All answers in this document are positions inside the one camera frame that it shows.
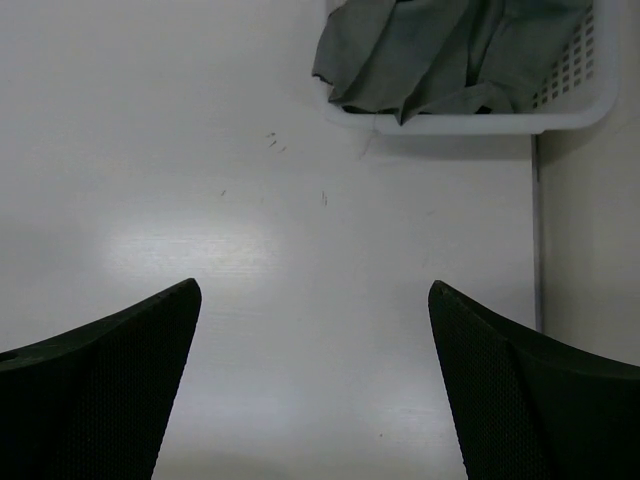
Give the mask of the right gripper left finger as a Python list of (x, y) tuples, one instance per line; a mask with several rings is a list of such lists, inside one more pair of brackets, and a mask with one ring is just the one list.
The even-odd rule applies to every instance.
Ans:
[(4, 479), (152, 477), (202, 302), (184, 280), (1, 355)]

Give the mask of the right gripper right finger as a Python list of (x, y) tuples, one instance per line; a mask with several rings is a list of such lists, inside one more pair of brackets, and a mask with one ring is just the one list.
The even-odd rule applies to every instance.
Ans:
[(554, 340), (442, 281), (428, 309), (468, 478), (638, 478), (638, 367)]

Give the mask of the grey pleated skirt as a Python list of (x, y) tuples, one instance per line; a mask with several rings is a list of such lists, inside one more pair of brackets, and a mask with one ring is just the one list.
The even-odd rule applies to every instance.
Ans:
[(587, 1), (346, 1), (312, 74), (356, 114), (517, 114), (586, 16)]

